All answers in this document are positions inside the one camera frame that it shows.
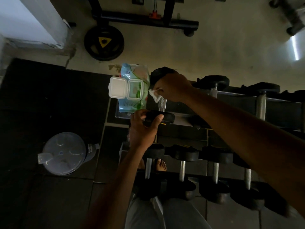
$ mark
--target yellow triangle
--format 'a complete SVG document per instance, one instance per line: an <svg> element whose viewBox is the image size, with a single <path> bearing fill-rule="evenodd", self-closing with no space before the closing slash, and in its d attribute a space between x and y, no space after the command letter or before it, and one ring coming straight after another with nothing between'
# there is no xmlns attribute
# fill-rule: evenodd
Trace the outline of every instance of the yellow triangle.
<svg viewBox="0 0 305 229"><path fill-rule="evenodd" d="M99 37L98 40L99 40L99 43L101 44L101 46L104 48L111 41L111 38Z"/></svg>

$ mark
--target person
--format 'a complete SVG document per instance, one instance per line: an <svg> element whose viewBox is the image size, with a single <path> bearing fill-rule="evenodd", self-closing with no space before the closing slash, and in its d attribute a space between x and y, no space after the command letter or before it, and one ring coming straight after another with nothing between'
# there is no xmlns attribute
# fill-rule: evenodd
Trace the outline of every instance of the person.
<svg viewBox="0 0 305 229"><path fill-rule="evenodd" d="M251 169L305 216L305 143L301 139L193 88L181 74L166 74L154 90L167 100L186 104L202 117ZM124 226L139 162L154 142L163 119L159 115L147 128L142 123L146 112L140 110L131 116L130 150L119 165L114 181L107 184L89 210L84 228L121 229ZM125 228L160 228L151 209L139 200L132 202ZM163 210L166 228L210 228L187 201L170 199Z"/></svg>

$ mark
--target forearm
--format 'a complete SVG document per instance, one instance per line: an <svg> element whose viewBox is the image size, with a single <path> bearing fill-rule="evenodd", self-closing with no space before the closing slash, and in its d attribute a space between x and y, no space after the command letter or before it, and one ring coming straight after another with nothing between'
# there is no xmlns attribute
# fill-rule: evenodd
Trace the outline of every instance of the forearm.
<svg viewBox="0 0 305 229"><path fill-rule="evenodd" d="M83 228L122 228L143 153L140 148L129 150L119 165L113 182L107 184L105 191L89 210Z"/></svg>
<svg viewBox="0 0 305 229"><path fill-rule="evenodd" d="M304 142L197 89L184 102L294 207L304 202Z"/></svg>

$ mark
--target gray pants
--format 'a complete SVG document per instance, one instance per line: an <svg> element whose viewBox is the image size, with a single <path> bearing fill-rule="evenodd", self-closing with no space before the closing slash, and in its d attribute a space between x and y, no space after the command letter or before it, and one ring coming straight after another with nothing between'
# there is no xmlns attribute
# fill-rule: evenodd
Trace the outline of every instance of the gray pants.
<svg viewBox="0 0 305 229"><path fill-rule="evenodd" d="M171 198L163 204L163 223L158 216L150 201L134 198L129 205L125 229L211 229L197 209L182 199Z"/></svg>

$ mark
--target concrete floor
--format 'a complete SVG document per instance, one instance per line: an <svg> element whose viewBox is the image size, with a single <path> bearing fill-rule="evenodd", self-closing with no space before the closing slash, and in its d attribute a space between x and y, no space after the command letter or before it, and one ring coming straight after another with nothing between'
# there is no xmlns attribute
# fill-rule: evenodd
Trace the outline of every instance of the concrete floor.
<svg viewBox="0 0 305 229"><path fill-rule="evenodd" d="M77 23L72 45L76 47L75 56L69 60L67 52L18 50L16 57L110 75L118 75L117 68L123 62L146 64L150 71L168 66L189 80L225 75L231 86L266 81L279 84L281 91L304 89L305 32L290 38L286 33L289 23L279 8L269 7L269 0L176 3L173 18L180 14L181 19L199 21L199 28L191 38L182 30L110 23L124 35L125 49L109 62L93 59L84 48L85 33L96 25L89 3L51 2L62 18ZM104 10L148 15L154 0L145 0L144 6L134 5L131 0L100 0L100 3ZM158 13L163 13L164 5L164 1L158 1Z"/></svg>

